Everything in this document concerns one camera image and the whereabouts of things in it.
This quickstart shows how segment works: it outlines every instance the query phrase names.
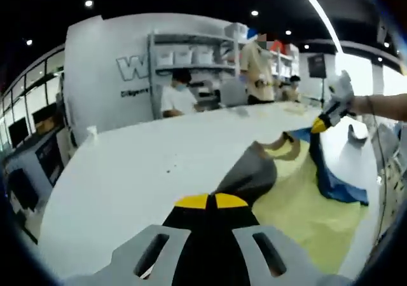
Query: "person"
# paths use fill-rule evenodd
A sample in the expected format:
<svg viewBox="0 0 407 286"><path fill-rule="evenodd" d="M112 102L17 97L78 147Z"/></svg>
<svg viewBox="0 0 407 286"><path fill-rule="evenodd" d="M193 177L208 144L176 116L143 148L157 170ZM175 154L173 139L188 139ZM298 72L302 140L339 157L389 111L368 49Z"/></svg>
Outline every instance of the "person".
<svg viewBox="0 0 407 286"><path fill-rule="evenodd" d="M354 97L349 106L350 111L356 114L374 113L375 116L407 121L407 94Z"/></svg>
<svg viewBox="0 0 407 286"><path fill-rule="evenodd" d="M267 34L247 43L241 51L240 76L247 83L249 105L274 102L271 60L266 56Z"/></svg>
<svg viewBox="0 0 407 286"><path fill-rule="evenodd" d="M196 98L188 89L190 81L191 73L189 70L174 70L170 86L163 87L161 112L164 118L203 111L198 105Z"/></svg>
<svg viewBox="0 0 407 286"><path fill-rule="evenodd" d="M297 92L298 84L300 83L301 79L297 75L293 75L290 77L289 83L282 83L281 86L281 99L283 101L290 101L290 102L299 102L300 95Z"/></svg>

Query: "black ceiling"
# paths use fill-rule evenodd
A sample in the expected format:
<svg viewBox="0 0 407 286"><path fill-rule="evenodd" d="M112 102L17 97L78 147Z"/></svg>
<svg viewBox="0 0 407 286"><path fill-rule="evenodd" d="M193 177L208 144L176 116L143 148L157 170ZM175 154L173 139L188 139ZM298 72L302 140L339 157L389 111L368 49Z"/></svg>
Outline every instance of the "black ceiling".
<svg viewBox="0 0 407 286"><path fill-rule="evenodd" d="M379 17L368 0L318 1L341 40L379 46ZM286 41L330 38L307 0L94 0L91 10L84 7L84 2L0 0L0 67L7 65L7 84L35 59L63 43L68 26L96 15L111 18L134 13L190 13L242 22ZM252 17L251 10L258 10L259 16ZM286 29L293 32L289 38ZM25 39L32 39L33 45L26 46Z"/></svg>

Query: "curved light strip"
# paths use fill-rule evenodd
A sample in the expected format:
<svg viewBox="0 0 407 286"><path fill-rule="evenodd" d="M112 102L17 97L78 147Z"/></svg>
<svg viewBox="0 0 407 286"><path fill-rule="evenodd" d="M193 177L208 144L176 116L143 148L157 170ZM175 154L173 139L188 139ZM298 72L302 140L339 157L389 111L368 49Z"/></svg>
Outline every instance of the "curved light strip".
<svg viewBox="0 0 407 286"><path fill-rule="evenodd" d="M329 35L331 35L333 43L336 46L336 50L338 51L338 53L343 54L343 50L342 50L341 44L339 42L339 38L336 35L336 32L335 32L331 22L329 21L328 16L325 14L325 11L322 9L321 5L318 3L317 0L308 0L308 1L310 1L311 5L314 7L314 9L317 11L318 15L324 22L326 29L328 30Z"/></svg>

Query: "cable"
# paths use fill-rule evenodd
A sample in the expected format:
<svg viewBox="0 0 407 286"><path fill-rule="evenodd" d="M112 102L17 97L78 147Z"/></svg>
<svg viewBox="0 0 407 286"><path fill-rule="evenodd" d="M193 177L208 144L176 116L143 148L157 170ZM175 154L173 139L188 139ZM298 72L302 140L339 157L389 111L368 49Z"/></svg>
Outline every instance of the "cable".
<svg viewBox="0 0 407 286"><path fill-rule="evenodd" d="M382 149L382 143L380 142L379 127L377 125L375 110L374 110L373 104L371 103L371 100L370 100L370 98L368 96L366 96L366 101L368 102L370 111L371 111L371 113L373 115L373 119L375 120L376 133L377 133L377 142L379 144L380 154L382 155L383 170L384 170L384 203L383 203L382 217L380 218L380 228L379 228L379 232L378 232L377 237L376 237L376 243L378 243L379 238L380 238L380 233L382 232L382 228L383 228L384 213L385 213L386 204L387 204L387 172L386 172L386 165L387 164L386 164L386 162L384 160L384 154L383 154L383 149Z"/></svg>

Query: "robotic arm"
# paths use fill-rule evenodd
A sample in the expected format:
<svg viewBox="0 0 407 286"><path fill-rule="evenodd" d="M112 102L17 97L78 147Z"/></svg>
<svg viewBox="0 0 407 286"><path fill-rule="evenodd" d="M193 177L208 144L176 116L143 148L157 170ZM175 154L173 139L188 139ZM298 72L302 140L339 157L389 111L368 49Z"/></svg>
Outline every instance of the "robotic arm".
<svg viewBox="0 0 407 286"><path fill-rule="evenodd" d="M331 99L326 107L314 121L312 125L312 133L324 132L331 126L335 126L339 121L350 114L348 111L349 102L354 97L354 91L350 84L350 76L348 72L342 71L338 79L329 86Z"/></svg>

